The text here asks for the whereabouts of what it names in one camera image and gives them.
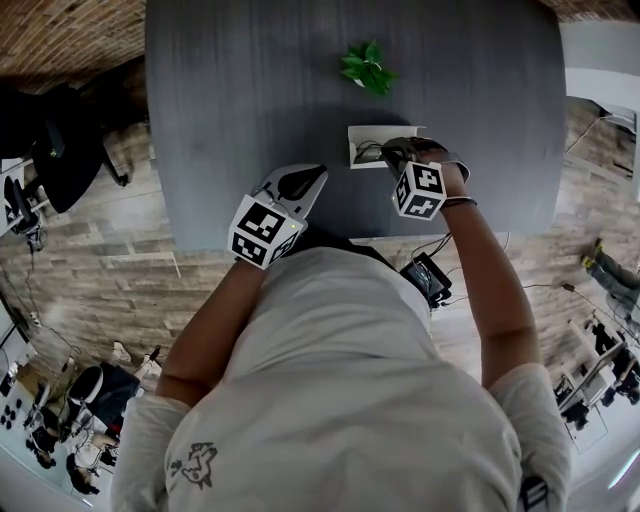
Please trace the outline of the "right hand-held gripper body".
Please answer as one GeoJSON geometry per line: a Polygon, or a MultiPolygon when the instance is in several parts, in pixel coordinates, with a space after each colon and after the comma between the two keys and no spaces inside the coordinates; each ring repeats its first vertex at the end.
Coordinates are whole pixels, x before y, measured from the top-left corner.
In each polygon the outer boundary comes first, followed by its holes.
{"type": "Polygon", "coordinates": [[[416,162],[409,162],[392,193],[392,202],[399,216],[410,219],[433,219],[436,213],[454,199],[448,198],[443,184],[441,167],[444,163],[455,163],[464,176],[470,176],[469,168],[456,155],[447,153],[418,153],[416,162]]]}

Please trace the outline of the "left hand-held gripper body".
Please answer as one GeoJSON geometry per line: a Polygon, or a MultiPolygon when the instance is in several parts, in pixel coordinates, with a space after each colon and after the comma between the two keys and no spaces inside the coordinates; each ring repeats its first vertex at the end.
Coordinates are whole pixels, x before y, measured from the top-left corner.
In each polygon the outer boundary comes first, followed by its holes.
{"type": "Polygon", "coordinates": [[[245,195],[232,220],[228,250],[265,270],[287,252],[307,228],[307,204],[265,188],[245,195]]]}

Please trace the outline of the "person's right hand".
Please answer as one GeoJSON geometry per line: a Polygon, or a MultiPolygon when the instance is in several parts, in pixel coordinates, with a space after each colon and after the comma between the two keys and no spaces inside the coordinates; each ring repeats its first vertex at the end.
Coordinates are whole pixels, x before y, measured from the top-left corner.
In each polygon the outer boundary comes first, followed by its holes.
{"type": "Polygon", "coordinates": [[[459,166],[455,163],[444,163],[441,170],[447,197],[467,197],[464,176],[459,166]]]}

